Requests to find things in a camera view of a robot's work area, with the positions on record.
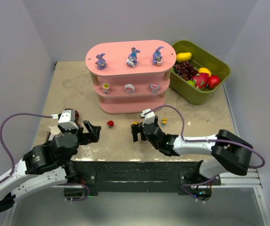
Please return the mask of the red haired mermaid toy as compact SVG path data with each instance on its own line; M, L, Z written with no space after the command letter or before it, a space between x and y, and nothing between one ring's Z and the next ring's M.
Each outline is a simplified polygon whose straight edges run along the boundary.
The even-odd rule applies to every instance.
M112 120L110 120L110 121L107 122L107 125L108 125L109 128L113 128L114 122Z

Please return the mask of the pink toy with white frill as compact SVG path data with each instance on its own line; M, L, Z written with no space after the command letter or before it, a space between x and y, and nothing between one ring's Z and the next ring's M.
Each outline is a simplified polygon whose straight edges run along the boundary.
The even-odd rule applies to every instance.
M133 95L135 93L135 87L132 84L126 84L124 90L129 94Z

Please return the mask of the pink toy with blue bow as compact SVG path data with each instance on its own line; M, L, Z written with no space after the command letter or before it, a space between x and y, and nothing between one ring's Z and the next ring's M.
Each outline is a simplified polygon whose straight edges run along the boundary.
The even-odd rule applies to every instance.
M158 84L150 84L149 89L150 89L151 93L156 94L161 89L161 86Z

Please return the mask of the pink toy with green centre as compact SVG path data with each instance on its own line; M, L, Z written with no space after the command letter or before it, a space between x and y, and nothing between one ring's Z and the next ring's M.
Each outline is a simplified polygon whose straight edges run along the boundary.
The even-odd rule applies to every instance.
M102 91L103 94L106 94L106 95L110 94L110 92L111 92L111 87L110 87L109 83L103 83L99 87L99 89Z

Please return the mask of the purple bunny toy blue ears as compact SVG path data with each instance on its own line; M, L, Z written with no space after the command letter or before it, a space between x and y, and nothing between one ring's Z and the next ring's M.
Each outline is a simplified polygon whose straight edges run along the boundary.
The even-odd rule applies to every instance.
M131 48L131 53L128 55L128 59L126 61L126 64L129 67L136 67L137 63L138 63L138 57L137 54L140 53L139 49L136 49L135 47Z

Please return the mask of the purple bunny toy red bow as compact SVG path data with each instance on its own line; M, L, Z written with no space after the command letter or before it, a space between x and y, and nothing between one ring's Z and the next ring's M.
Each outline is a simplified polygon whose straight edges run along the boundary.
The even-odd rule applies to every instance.
M105 53L97 54L97 62L95 63L97 65L98 70L103 70L107 67L106 60L104 59Z

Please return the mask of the purple bunny toy with cup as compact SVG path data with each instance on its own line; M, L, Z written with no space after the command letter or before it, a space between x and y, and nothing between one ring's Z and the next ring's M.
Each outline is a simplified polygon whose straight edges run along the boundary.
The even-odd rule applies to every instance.
M161 49L163 49L163 46L159 46L153 53L153 65L161 66L163 62L163 57L161 54Z

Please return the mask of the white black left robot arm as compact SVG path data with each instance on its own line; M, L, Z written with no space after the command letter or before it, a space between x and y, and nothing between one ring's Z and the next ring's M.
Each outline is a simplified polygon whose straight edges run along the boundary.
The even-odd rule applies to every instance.
M78 183L81 180L76 163L71 160L78 147L99 141L101 126L83 121L83 128L61 129L42 145L35 146L9 170L0 176L0 212L13 207L15 202L51 186Z

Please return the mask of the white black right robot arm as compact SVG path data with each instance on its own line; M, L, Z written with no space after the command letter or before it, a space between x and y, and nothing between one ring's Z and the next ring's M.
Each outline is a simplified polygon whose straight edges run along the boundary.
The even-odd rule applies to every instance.
M245 176L249 168L252 146L224 129L208 137L182 138L180 135L164 133L155 123L134 123L131 133L134 142L139 139L148 141L156 150L169 157L209 155L210 159L200 161L194 172L187 174L187 180L195 185L225 172Z

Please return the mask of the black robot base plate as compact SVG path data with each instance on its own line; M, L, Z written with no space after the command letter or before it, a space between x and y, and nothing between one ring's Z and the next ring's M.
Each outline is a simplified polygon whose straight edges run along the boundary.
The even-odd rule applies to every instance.
M101 192L178 193L206 200L211 187L221 184L218 175L198 174L200 161L74 161L68 168L66 199L79 200Z

